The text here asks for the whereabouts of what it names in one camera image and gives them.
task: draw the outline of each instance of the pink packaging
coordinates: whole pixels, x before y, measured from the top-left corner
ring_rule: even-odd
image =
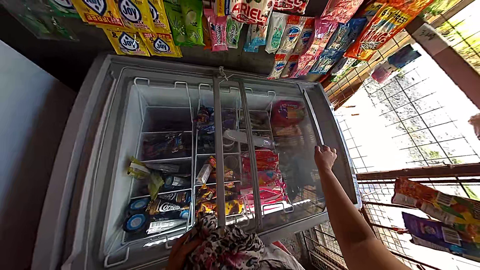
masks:
[[[212,51],[228,50],[227,47],[227,17],[217,17],[212,9],[205,9],[208,30],[212,40]]]
[[[363,0],[329,0],[320,18],[346,24]]]
[[[307,45],[307,49],[299,56],[297,66],[293,69],[290,78],[298,78],[306,75],[315,61],[320,56],[328,40],[335,32],[338,23],[336,21],[315,18],[315,32]]]

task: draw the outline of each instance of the green sachet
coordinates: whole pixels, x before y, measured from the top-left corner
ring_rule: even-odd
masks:
[[[187,41],[187,32],[185,30],[185,21],[183,19],[181,8],[170,2],[164,2],[165,13],[167,14],[168,23],[172,30],[173,42],[177,46],[190,45]]]
[[[192,45],[204,45],[202,31],[203,4],[201,0],[181,0],[181,13],[187,31],[187,41]]]

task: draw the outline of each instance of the snack packet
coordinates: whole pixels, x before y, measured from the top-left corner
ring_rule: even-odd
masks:
[[[449,226],[405,212],[402,212],[402,217],[414,244],[480,261],[480,248],[475,243],[463,241],[458,232]]]
[[[282,41],[277,51],[278,54],[290,54],[293,51],[306,21],[307,17],[297,15],[288,16],[287,26],[285,27],[285,32],[283,32]]]
[[[229,48],[238,48],[242,27],[243,23],[233,20],[230,15],[227,16],[227,46]]]
[[[363,0],[329,0],[320,18],[346,24]]]
[[[295,48],[293,49],[294,54],[302,54],[305,48],[307,48],[307,44],[312,37],[312,33],[315,30],[315,18],[307,18],[305,21],[305,25],[301,31],[299,41],[295,44]]]
[[[267,79],[277,79],[280,77],[285,65],[287,64],[287,55],[286,54],[276,54],[275,55],[275,62],[273,65],[273,69],[268,75]]]
[[[273,9],[273,0],[226,0],[230,1],[230,15],[233,19],[251,25],[268,25]]]
[[[125,27],[114,0],[72,0],[72,4],[82,18],[82,21],[86,23],[91,25]]]
[[[308,0],[274,0],[275,5],[273,6],[274,10],[289,11],[292,13],[305,13],[305,8],[307,7]]]
[[[298,54],[292,54],[288,58],[288,62],[285,65],[285,68],[283,69],[282,73],[280,74],[280,78],[287,78],[290,76],[290,73],[292,72],[293,68],[297,65],[297,61],[299,59]]]
[[[48,0],[48,3],[58,16],[80,18],[71,0]]]
[[[119,0],[118,7],[126,28],[152,31],[153,20],[147,0]]]
[[[298,63],[292,71],[290,78],[306,75],[315,61],[324,50],[328,40],[335,32],[338,23],[333,21],[315,19],[315,32],[303,54],[299,56]]]
[[[212,40],[210,38],[210,31],[208,31],[208,21],[205,14],[202,15],[202,32],[204,34],[204,49],[212,49]]]
[[[217,17],[211,9],[205,10],[208,21],[210,38],[212,40],[212,51],[228,50],[227,47],[227,17]]]
[[[268,32],[265,51],[268,53],[276,52],[280,47],[280,41],[287,25],[287,14],[272,12],[272,17],[268,23]]]
[[[117,54],[150,56],[140,34],[109,27],[103,28],[103,31]]]
[[[405,28],[432,1],[397,1],[383,4],[344,56],[370,60],[379,48]]]
[[[164,5],[168,22],[172,29],[173,42],[177,46],[189,45],[189,42],[187,41],[185,21],[180,6],[169,2],[165,2]]]
[[[444,194],[406,178],[395,180],[392,203],[417,207],[460,231],[464,238],[480,243],[480,202]]]
[[[192,45],[204,45],[202,32],[202,2],[200,0],[182,0],[180,1],[180,8],[183,19],[185,20],[187,41]]]
[[[162,0],[147,0],[153,21],[153,32],[170,34],[167,14]]]
[[[182,57],[180,47],[173,43],[173,37],[171,34],[150,32],[142,32],[141,34],[150,54],[158,56]]]
[[[266,43],[267,26],[249,25],[244,51],[258,52],[258,47]]]

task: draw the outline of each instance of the joy logo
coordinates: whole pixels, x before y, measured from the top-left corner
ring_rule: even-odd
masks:
[[[82,0],[85,5],[95,11],[98,15],[103,16],[105,10],[107,10],[106,0]]]
[[[280,62],[275,66],[275,70],[276,71],[281,71],[284,66],[285,66],[285,63]]]
[[[153,4],[150,1],[148,1],[148,7],[150,8],[150,13],[152,14],[152,19],[158,20],[158,11],[156,11],[155,6],[153,6]]]
[[[300,35],[300,28],[294,26],[288,30],[287,36],[289,41],[293,41],[298,35]]]
[[[67,8],[67,9],[72,9],[73,4],[72,1],[70,0],[53,0],[55,3],[60,5],[61,7]]]
[[[311,31],[305,31],[303,33],[303,35],[301,36],[301,42],[303,44],[307,44],[308,40],[310,39],[310,37],[312,36],[312,32]]]
[[[137,23],[142,20],[140,10],[130,0],[120,0],[119,10],[123,17],[132,23]]]
[[[120,45],[127,50],[135,51],[140,48],[138,41],[133,39],[133,37],[129,36],[125,32],[122,32],[122,34],[120,35],[119,42],[120,42]]]

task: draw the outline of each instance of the yellow sachet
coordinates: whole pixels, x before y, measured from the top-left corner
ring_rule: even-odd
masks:
[[[173,37],[171,34],[149,32],[142,32],[141,34],[150,54],[182,57],[180,47],[173,43]]]
[[[103,31],[117,54],[150,56],[139,33],[110,27],[104,27]]]
[[[124,27],[115,0],[72,0],[72,3],[86,23]]]

